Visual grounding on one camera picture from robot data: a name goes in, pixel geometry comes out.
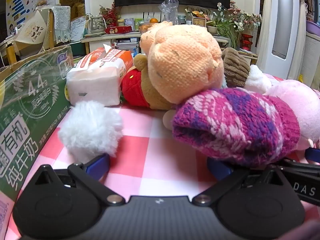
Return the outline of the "pink checkered tablecloth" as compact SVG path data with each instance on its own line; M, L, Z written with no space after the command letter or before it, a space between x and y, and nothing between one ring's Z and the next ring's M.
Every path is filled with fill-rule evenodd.
M163 126L164 111L132 108L123 105L114 107L123 121L123 137L119 142L116 158L111 158L111 169L101 181L126 200L131 195L185 196L191 199L212 186L217 180L208 171L206 157L193 148L172 138L172 133ZM74 162L57 136L58 128L41 142L31 170L24 176L21 191L42 164L53 169L64 169ZM3 239L19 239L20 233L13 221L13 204L8 202L7 218L3 224Z

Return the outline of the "canvas tote bag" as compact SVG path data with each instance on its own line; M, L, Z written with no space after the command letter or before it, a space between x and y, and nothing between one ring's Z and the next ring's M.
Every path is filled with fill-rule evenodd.
M16 42L25 44L41 44L47 31L49 9L35 10L22 25L15 38Z

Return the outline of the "white fluffy pompom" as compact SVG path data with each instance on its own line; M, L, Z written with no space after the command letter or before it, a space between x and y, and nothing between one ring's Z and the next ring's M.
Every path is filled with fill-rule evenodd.
M116 156L123 122L114 109L96 101L77 102L58 131L68 153L81 163L100 155Z

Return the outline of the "pink round plush toy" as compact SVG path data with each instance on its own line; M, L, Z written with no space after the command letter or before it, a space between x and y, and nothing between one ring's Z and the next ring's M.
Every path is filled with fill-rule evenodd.
M306 150L319 141L319 97L313 89L297 80L283 80L265 94L283 100L296 115L300 126L297 150Z

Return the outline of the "wooden picture frame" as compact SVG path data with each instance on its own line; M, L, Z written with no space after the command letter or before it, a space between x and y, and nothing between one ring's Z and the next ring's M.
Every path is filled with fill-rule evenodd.
M193 19L192 19L192 24L193 24L193 25L197 25L197 26L201 26L201 27L206 27L206 23L207 23L206 18L193 17Z

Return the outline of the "green milk cardboard box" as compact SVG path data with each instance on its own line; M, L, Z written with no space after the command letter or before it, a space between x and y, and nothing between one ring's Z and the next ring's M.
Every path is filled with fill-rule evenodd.
M44 144L69 110L71 46L59 46L1 72L1 193L15 200Z

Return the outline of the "magenta purple knitted hat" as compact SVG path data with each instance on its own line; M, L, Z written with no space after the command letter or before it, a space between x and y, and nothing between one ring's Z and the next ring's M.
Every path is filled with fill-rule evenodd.
M200 92L179 105L172 133L215 160L257 167L294 151L300 126L277 96L225 88Z

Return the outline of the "red berry bouquet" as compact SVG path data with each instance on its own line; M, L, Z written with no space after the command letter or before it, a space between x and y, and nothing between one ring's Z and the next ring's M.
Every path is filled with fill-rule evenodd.
M104 7L99 5L99 14L103 16L106 25L115 27L118 25L118 20L120 19L119 10L115 6L115 2L111 4L111 7Z

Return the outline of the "red lantern ornament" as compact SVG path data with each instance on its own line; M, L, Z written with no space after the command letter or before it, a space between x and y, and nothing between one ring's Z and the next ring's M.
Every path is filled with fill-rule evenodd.
M246 51L251 50L253 35L242 33L240 38L240 48Z

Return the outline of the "brown corduroy soft item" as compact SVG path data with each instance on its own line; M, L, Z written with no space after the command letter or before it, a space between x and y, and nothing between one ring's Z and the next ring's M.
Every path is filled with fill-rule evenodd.
M228 47L222 52L227 87L244 88L250 72L250 65L237 50Z

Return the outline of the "pile of oranges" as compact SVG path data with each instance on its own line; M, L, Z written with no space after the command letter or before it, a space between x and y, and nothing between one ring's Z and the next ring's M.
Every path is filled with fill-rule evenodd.
M149 28L153 27L154 25L158 24L159 21L156 18L152 18L149 20L149 22L145 22L145 21L140 21L139 22L139 27L138 30L141 33L145 33L148 31Z

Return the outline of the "clear plastic bag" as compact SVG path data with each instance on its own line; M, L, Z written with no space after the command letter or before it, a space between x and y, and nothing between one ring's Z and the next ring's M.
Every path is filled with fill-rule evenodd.
M158 6L163 16L162 21L171 22L173 25L178 24L178 18L177 18L178 6L179 6L178 0L164 0Z

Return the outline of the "red snack box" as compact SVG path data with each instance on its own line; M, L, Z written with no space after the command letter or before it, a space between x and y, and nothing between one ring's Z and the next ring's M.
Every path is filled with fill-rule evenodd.
M105 29L106 34L126 34L126 33L130 33L131 31L132 31L132 27L127 25L107 27Z

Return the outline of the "white fluffy headband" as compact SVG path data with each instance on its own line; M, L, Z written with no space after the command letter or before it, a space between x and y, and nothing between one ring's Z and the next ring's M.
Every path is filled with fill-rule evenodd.
M245 82L244 89L264 94L268 89L278 83L279 81L277 79L264 74L258 66L252 64L250 65L249 75Z

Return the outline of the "brown bear plush red shirt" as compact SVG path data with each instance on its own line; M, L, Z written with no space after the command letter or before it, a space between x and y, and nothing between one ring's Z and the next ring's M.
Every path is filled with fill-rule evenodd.
M172 103L159 94L149 79L146 55L137 54L134 57L133 66L122 79L121 91L131 106L165 111L172 109Z

